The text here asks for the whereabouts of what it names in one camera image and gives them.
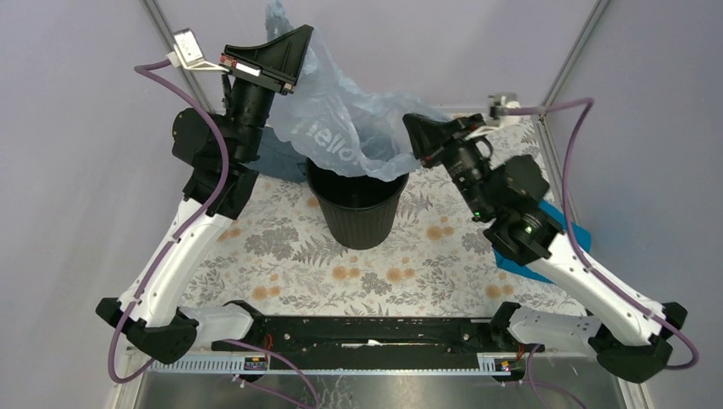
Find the light blue plastic trash bag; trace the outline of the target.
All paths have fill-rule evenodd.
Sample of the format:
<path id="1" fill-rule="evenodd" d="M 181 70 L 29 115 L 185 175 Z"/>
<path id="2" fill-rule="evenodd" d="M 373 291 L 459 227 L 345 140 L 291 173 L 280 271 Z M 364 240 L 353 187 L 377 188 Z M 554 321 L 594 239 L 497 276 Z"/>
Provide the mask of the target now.
<path id="1" fill-rule="evenodd" d="M 450 119 L 409 93 L 362 90 L 314 31 L 298 83 L 275 102 L 269 122 L 281 141 L 324 170 L 392 181 L 419 168 L 402 121 L 407 113 Z"/>

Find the black plastic trash bin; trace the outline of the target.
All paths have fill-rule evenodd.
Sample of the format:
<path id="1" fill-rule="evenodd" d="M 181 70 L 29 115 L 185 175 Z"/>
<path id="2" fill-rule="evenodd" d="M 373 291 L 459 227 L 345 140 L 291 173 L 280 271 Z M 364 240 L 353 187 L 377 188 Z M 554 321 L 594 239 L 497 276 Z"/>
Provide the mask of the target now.
<path id="1" fill-rule="evenodd" d="M 332 237 L 352 250 L 369 250 L 390 235 L 409 175 L 393 181 L 340 176 L 306 161 L 306 180 Z"/>

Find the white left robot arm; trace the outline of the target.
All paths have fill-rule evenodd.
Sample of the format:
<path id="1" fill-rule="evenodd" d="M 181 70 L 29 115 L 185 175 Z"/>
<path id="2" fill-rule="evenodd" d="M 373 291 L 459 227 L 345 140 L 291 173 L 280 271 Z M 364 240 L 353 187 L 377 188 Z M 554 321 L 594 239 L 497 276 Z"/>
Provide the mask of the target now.
<path id="1" fill-rule="evenodd" d="M 180 301 L 206 253 L 252 196 L 258 173 L 249 163 L 258 158 L 274 98 L 291 94 L 298 83 L 313 31 L 302 25 L 261 45 L 228 45 L 215 63 L 205 59 L 192 31 L 174 37 L 166 64 L 219 72 L 225 111 L 209 112 L 183 96 L 188 106 L 172 124 L 172 153 L 192 174 L 176 215 L 135 282 L 96 307 L 116 337 L 159 363 L 174 363 L 201 344 L 233 339 L 253 350 L 263 342 L 263 325 L 243 302 L 186 308 Z"/>

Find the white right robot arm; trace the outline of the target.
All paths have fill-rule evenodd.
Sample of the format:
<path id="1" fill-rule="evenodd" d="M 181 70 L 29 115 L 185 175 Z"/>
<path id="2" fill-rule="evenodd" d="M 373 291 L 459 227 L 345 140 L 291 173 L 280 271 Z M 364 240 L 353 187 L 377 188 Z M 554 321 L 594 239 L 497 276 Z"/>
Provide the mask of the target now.
<path id="1" fill-rule="evenodd" d="M 643 383 L 669 368 L 669 339 L 687 312 L 676 302 L 660 303 L 622 283 L 570 243 L 564 228 L 541 207 L 549 185 L 535 159 L 510 157 L 497 167 L 480 152 L 479 114 L 441 122 L 407 113 L 402 118 L 416 159 L 442 166 L 460 191 L 485 238 L 506 260 L 552 281 L 587 309 L 584 316 L 550 314 L 504 303 L 489 328 L 494 347 L 519 343 L 594 358 L 611 374 Z"/>

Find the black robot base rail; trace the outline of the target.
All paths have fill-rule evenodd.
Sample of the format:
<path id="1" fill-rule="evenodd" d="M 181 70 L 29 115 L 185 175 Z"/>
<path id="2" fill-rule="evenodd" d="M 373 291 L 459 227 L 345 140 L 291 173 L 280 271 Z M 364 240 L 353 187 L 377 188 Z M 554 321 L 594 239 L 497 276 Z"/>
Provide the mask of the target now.
<path id="1" fill-rule="evenodd" d="M 477 355 L 532 349 L 485 318 L 261 315 L 241 340 L 303 371 L 471 370 Z"/>

